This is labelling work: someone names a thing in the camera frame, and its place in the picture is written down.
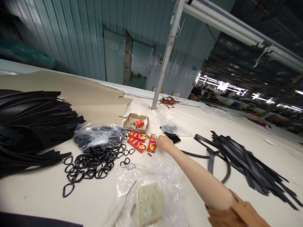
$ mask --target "person's hand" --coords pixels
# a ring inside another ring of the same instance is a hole
[[[155,136],[155,141],[157,146],[165,152],[169,152],[175,146],[167,136]]]

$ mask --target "brown paper sheet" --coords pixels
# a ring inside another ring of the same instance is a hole
[[[19,91],[61,91],[60,97],[87,122],[120,124],[127,104],[123,91],[77,76],[50,71],[22,75],[0,75],[0,89]]]

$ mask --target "brown sleeve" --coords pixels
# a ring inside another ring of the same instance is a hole
[[[211,210],[205,206],[213,227],[270,227],[249,202],[244,202],[233,191],[232,193],[237,203],[228,210]]]

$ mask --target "green floor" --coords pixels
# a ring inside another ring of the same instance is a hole
[[[134,76],[130,79],[130,86],[145,89],[146,78]]]

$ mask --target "brown leather cord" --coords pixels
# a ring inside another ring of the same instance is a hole
[[[180,103],[181,101],[176,101],[173,97],[168,96],[168,97],[163,97],[162,99],[160,99],[160,104],[164,104],[165,106],[167,106],[168,108],[174,108],[174,104],[176,103]]]

